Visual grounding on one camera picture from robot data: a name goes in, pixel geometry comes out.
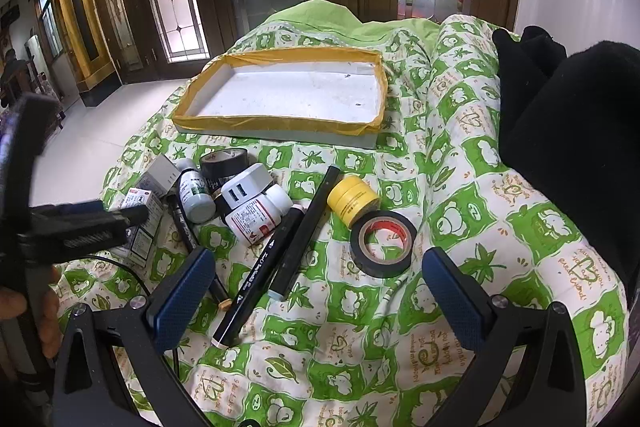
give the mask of small carton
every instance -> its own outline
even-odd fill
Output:
[[[175,168],[171,160],[164,154],[159,154],[149,168],[142,173],[136,187],[151,190],[158,198],[162,198],[174,186],[178,176],[180,171]]]
[[[121,208],[128,208],[144,204],[149,211],[149,218],[142,224],[127,229],[127,242],[119,247],[111,248],[111,253],[126,257],[135,264],[145,267],[151,250],[151,245],[162,219],[162,204],[150,190],[130,188],[121,204]]]

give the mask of blue gripper pad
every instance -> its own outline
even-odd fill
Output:
[[[435,248],[424,253],[422,277],[462,347],[477,352],[484,343],[482,315]]]
[[[158,353],[178,346],[215,274],[216,259],[210,250],[203,249],[153,317]]]

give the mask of pill bottle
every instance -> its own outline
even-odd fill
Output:
[[[250,247],[279,225],[293,201],[279,185],[271,185],[254,199],[241,204],[226,216],[226,225],[241,245]]]
[[[192,223],[204,223],[216,213],[216,204],[207,192],[207,184],[196,164],[190,158],[181,158],[175,163],[180,171],[178,197],[185,216]]]

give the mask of white floor tile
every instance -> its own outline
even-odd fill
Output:
[[[104,176],[126,142],[184,82],[122,86],[98,107],[84,107],[78,100],[36,161],[31,205],[99,198]]]

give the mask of green and white patterned fabric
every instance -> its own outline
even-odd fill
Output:
[[[564,302],[582,354],[588,425],[620,394],[628,320],[624,290],[575,225],[500,162],[493,29],[462,15],[441,26],[361,25],[342,7],[312,1],[276,14],[231,49],[358,45],[381,52],[389,87],[376,151],[179,134],[170,115],[184,87],[129,140],[104,181],[104,201],[111,208],[159,153],[197,160],[240,146],[294,200],[308,204],[335,163],[363,177],[384,209],[400,212],[418,229],[411,269],[378,280],[354,266],[349,231],[327,211],[287,301],[264,296],[241,344],[226,352],[210,344],[222,314],[205,297],[180,343],[180,378],[215,425],[245,418],[269,427],[424,425],[473,357],[460,347],[422,280],[422,252],[431,245],[443,247],[489,294],[502,293],[521,306]],[[235,294],[262,245],[242,247],[219,219],[198,233]],[[166,215],[144,273],[149,286],[175,272],[183,258]],[[125,271],[97,261],[68,264],[58,291],[62,325],[77,301],[109,309],[141,292]],[[155,418],[126,357],[118,357],[143,416]],[[499,411],[521,357],[522,350],[512,356],[484,421]]]

